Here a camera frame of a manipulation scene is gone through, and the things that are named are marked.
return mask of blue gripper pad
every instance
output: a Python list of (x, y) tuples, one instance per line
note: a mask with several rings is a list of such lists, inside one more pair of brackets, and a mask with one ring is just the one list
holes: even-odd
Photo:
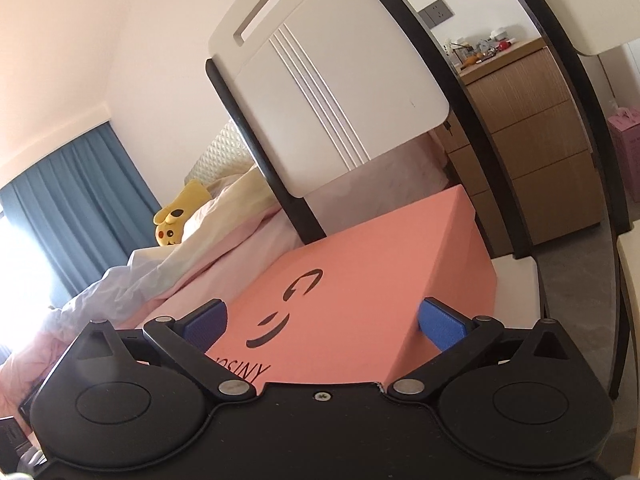
[(180, 334), (182, 338), (204, 353), (225, 333), (226, 322), (225, 303), (212, 300), (183, 317), (178, 323), (183, 325)]
[(418, 309), (421, 332), (444, 352), (472, 329), (471, 320), (435, 298), (425, 298)]

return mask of ceiling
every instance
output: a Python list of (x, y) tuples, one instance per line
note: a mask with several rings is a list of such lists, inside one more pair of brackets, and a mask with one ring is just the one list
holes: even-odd
[(82, 133), (78, 123), (108, 118), (131, 1), (0, 0), (0, 186)]

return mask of blue curtain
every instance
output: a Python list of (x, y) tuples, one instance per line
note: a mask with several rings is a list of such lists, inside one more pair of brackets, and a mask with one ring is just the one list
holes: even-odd
[(62, 306), (135, 249), (156, 245), (160, 209), (109, 123), (72, 140), (0, 189), (12, 226), (42, 248)]

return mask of quilted headboard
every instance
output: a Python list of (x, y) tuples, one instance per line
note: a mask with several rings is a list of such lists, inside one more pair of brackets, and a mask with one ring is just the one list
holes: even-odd
[(184, 183), (195, 178), (209, 186), (219, 178), (246, 173), (253, 164), (254, 160), (240, 136), (238, 127), (230, 120), (200, 155), (184, 178)]

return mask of gray floor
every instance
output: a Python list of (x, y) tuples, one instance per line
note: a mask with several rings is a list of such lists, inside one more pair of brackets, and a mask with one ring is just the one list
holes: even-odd
[[(640, 219), (640, 204), (630, 203)], [(549, 311), (578, 345), (603, 386), (609, 381), (615, 312), (613, 252), (607, 222), (536, 248)], [(599, 462), (613, 476), (628, 474), (638, 422), (635, 360), (631, 348), (620, 396), (614, 403), (614, 427)]]

